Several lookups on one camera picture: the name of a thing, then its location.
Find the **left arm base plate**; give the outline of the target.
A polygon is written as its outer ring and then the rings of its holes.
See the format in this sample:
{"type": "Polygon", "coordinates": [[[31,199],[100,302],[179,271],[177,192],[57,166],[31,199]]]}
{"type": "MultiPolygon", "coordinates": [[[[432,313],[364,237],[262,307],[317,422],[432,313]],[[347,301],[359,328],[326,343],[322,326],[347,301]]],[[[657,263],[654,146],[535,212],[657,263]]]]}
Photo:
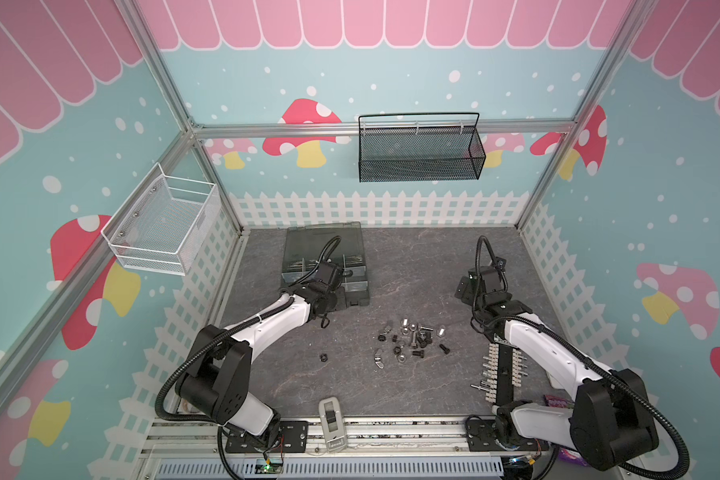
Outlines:
{"type": "Polygon", "coordinates": [[[308,437],[307,421],[280,420],[260,436],[232,427],[222,434],[226,453],[304,453],[308,437]]]}

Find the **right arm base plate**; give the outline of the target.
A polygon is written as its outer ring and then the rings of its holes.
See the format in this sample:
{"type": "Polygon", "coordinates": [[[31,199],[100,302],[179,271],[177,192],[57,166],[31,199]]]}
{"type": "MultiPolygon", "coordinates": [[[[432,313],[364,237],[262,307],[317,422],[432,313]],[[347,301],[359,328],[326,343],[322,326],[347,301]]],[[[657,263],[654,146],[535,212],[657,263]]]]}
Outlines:
{"type": "Polygon", "coordinates": [[[504,417],[469,415],[464,430],[470,452],[526,452],[538,456],[550,448],[544,440],[520,436],[504,417]]]}

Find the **black rack with screws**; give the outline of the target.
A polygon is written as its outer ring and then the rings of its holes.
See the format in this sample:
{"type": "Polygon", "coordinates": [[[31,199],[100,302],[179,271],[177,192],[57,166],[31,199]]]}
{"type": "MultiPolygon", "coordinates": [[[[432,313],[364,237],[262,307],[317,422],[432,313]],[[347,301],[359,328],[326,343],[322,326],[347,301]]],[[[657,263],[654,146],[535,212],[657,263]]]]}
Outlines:
{"type": "Polygon", "coordinates": [[[522,386],[527,376],[525,356],[509,344],[490,343],[482,360],[482,377],[470,387],[482,392],[493,406],[514,402],[515,390],[522,386]]]}

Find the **clear plastic organizer box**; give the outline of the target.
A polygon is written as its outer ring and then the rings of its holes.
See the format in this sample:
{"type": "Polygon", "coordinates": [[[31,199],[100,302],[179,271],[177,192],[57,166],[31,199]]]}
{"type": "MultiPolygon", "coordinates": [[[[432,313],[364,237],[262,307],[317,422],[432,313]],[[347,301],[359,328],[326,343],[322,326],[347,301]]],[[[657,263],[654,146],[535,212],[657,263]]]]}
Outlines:
{"type": "Polygon", "coordinates": [[[332,265],[342,274],[338,310],[368,306],[370,290],[362,226],[359,222],[291,227],[286,231],[281,286],[299,286],[325,277],[332,265]]]}

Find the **black screws cluster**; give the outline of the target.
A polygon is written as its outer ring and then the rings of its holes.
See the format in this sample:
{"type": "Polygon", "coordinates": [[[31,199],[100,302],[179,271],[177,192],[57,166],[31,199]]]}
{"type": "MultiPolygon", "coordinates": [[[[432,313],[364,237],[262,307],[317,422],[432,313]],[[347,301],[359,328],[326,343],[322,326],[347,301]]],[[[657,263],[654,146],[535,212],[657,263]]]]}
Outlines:
{"type": "Polygon", "coordinates": [[[412,333],[410,348],[411,355],[418,358],[424,357],[424,350],[433,343],[433,331],[431,329],[419,329],[412,333]]]}

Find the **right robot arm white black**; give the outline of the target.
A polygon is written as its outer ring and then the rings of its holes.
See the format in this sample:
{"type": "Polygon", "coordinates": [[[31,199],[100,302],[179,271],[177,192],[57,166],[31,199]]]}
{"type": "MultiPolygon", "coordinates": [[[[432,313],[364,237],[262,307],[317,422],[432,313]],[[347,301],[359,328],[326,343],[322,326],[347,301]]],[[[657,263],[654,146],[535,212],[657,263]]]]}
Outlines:
{"type": "Polygon", "coordinates": [[[642,378],[594,360],[549,328],[512,297],[501,269],[470,269],[456,296],[470,306],[480,333],[525,354],[573,400],[570,409],[525,400],[495,404],[493,437],[500,446],[537,439],[576,451],[599,471],[619,467],[646,479],[688,473],[688,447],[650,403],[642,378]]]}

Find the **grey handheld remote device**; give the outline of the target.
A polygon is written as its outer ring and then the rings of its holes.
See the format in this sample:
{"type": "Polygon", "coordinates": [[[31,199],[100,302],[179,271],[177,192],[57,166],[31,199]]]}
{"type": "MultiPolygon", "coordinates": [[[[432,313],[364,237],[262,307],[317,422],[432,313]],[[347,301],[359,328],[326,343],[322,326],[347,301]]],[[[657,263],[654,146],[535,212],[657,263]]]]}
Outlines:
{"type": "Polygon", "coordinates": [[[328,397],[319,402],[323,439],[329,453],[340,452],[348,447],[345,422],[337,397],[328,397]]]}

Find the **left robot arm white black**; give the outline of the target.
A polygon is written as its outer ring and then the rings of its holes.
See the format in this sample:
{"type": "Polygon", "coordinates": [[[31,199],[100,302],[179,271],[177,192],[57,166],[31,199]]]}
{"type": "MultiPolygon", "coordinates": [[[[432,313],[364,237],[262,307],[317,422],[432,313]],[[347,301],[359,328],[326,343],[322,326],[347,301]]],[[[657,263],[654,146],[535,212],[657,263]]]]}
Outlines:
{"type": "Polygon", "coordinates": [[[255,438],[262,449],[274,445],[280,415],[249,392],[252,364],[287,333],[325,319],[338,304],[343,278],[342,267],[321,261],[262,311],[224,328],[201,329],[186,360],[160,388],[156,416],[235,428],[255,438]]]}

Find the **green circuit board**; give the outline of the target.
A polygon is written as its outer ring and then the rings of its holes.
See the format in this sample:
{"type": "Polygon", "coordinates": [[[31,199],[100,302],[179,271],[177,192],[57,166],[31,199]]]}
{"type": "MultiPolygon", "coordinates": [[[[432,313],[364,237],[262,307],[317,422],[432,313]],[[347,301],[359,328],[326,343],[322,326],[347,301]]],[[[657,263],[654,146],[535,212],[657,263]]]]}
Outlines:
{"type": "Polygon", "coordinates": [[[255,464],[256,475],[279,475],[282,470],[283,464],[274,460],[258,459],[255,464]]]}

